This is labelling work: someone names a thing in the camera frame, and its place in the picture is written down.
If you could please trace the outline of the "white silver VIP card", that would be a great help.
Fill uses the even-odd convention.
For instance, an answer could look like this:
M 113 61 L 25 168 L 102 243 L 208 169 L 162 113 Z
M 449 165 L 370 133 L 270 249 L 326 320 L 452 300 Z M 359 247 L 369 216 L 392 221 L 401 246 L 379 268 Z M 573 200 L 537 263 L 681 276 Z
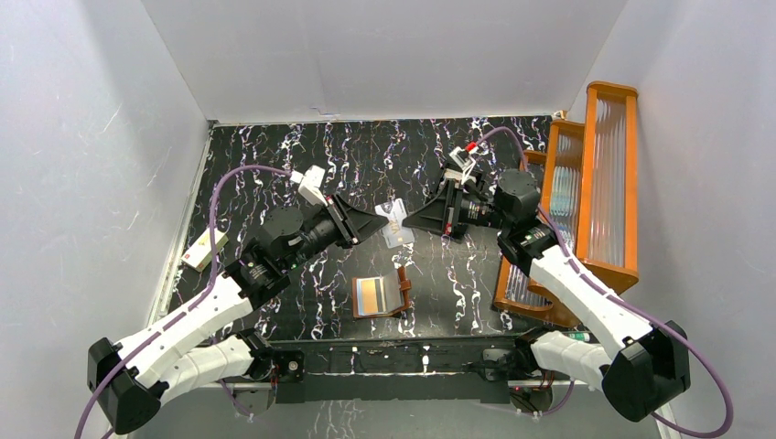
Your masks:
M 381 229 L 381 234 L 389 249 L 415 242 L 413 231 L 403 225 L 408 213 L 401 198 L 380 203 L 374 209 L 377 215 L 388 220 L 387 225 Z

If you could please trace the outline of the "gold card black stripe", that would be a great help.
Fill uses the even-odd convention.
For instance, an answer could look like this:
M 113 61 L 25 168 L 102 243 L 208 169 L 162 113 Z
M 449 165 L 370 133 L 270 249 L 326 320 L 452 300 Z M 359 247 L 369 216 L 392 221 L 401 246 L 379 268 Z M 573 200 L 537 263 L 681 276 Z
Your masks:
M 356 278 L 354 292 L 357 317 L 378 316 L 388 311 L 382 277 Z

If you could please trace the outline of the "brown leather card holder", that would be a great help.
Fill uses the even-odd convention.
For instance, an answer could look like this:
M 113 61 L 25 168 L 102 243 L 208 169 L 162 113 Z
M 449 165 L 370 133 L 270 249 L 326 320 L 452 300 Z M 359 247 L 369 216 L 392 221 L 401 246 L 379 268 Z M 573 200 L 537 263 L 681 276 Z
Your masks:
M 404 266 L 381 276 L 352 279 L 353 317 L 396 316 L 411 306 L 412 282 Z

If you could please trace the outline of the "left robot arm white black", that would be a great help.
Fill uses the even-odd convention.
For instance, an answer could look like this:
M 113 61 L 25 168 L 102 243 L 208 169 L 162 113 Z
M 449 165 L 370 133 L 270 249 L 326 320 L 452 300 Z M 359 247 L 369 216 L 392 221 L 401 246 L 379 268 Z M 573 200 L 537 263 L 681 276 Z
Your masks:
M 250 330 L 206 348 L 201 344 L 280 294 L 294 270 L 329 246 L 351 248 L 387 223 L 339 195 L 306 210 L 274 209 L 210 292 L 130 337 L 95 342 L 88 351 L 88 387 L 114 433 L 137 430 L 164 404 L 217 380 L 300 381 L 303 354 L 271 348 Z

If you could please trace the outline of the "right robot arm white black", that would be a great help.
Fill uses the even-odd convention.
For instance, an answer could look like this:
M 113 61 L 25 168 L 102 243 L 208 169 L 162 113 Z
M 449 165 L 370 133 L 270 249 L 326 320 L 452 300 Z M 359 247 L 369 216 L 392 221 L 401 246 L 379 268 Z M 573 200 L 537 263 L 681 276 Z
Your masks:
M 592 344 L 540 330 L 516 352 L 516 369 L 528 379 L 552 369 L 582 380 L 601 391 L 622 417 L 638 422 L 690 388 L 688 349 L 678 339 L 684 331 L 673 321 L 651 323 L 627 309 L 540 219 L 540 200 L 533 177 L 515 168 L 499 175 L 490 198 L 472 185 L 446 179 L 436 197 L 403 224 L 442 236 L 458 226 L 498 230 L 502 256 L 597 339 Z

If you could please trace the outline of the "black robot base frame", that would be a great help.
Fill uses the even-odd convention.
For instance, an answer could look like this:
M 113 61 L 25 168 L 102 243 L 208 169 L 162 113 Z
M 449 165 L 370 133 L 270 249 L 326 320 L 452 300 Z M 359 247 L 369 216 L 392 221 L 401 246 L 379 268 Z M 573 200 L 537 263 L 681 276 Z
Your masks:
M 271 341 L 260 375 L 232 378 L 239 395 L 269 391 L 279 404 L 335 400 L 474 400 L 526 407 L 562 398 L 569 378 L 529 370 L 515 335 Z

